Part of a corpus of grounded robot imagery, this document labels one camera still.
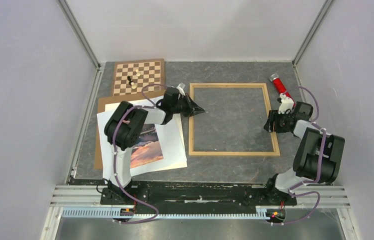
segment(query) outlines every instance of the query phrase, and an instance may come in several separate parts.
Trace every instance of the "brown cardboard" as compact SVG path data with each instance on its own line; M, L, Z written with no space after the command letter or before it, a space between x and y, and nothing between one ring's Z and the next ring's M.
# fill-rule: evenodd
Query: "brown cardboard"
M165 90L161 91L150 91L146 92L145 95L148 98L156 98L159 96L163 96ZM135 101L135 100L143 100L145 99L141 93L136 94L127 94L121 96L109 96L109 97L102 97L98 99L98 106L97 106L97 113L103 113L105 111L106 104L115 104L120 103L122 101ZM96 127L96 136L95 136L95 154L94 154L94 169L103 169L102 163L102 152L100 149L100 139L99 139L99 127Z

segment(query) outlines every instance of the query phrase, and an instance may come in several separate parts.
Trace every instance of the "floor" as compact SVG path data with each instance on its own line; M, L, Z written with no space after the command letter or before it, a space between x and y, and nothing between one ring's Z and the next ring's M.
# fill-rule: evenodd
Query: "floor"
M298 219L308 210L288 209L286 221ZM289 239L344 240L336 209L318 209L311 219L291 225L272 226L264 220L246 219L159 219L152 222L119 225L104 218L65 218L60 220L57 240L118 239Z
M289 62L166 62L165 68L168 86L179 83L186 86L190 83L267 83L272 109L279 106L279 94L268 77L278 73L294 100L301 99L295 72ZM113 72L114 63L107 62L97 99L109 97ZM195 118L195 151L269 150L269 134L262 130L266 121L265 110L262 110L264 105L259 100L262 93L254 91L256 89L219 92L201 89L195 92L195 102L207 111ZM97 99L93 113L97 113ZM102 171L93 168L96 125L96 114L92 114L78 159L76 179L102 178ZM182 128L188 167L145 173L133 177L134 180L266 183L275 173L283 173L292 167L300 143L300 139L290 133L279 133L277 138L281 156L189 156L188 119L182 119ZM199 133L203 131L209 134L200 136Z

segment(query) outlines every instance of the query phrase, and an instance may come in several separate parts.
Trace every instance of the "black mounting base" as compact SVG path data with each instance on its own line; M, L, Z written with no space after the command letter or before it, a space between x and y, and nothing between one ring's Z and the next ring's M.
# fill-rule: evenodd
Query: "black mounting base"
M280 202L268 199L265 186L250 183L132 181L125 190L157 207L161 214L255 214L256 206L280 205ZM135 204L125 196L121 197L114 187L103 189L100 204ZM295 206L296 199L288 197L284 205ZM154 210L137 204L135 212L153 214Z

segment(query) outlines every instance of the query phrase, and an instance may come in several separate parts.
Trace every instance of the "chessboard border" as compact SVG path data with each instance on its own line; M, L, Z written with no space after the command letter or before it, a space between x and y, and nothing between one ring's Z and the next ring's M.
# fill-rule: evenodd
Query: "chessboard border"
M134 61L117 61L117 62L115 62L115 65L113 67L113 80L112 80L112 87L110 88L110 96L111 97L114 96L115 81L117 80L117 66L118 65L120 65L120 64L148 63L148 62L160 62L160 84L165 85L165 60L163 58L146 59L146 60L134 60Z
M190 97L194 100L195 88L260 88L263 93L263 101L266 108L266 117L271 110L270 95L268 94L266 83L190 83ZM280 147L277 134L271 132L271 142L273 151L195 151L195 118L188 118L188 155L190 156L261 156L279 157Z

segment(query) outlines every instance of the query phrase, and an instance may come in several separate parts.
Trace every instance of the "wooden frame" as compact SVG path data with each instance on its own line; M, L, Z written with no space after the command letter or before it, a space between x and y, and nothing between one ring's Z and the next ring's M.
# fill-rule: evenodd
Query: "wooden frame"
M268 94L266 83L190 83L190 97L194 100L195 88L260 88L262 89L266 113L271 110L270 96ZM277 140L277 134L271 132L271 142L274 151L194 151L194 117L188 120L188 154L190 156L261 156L278 157L280 148Z

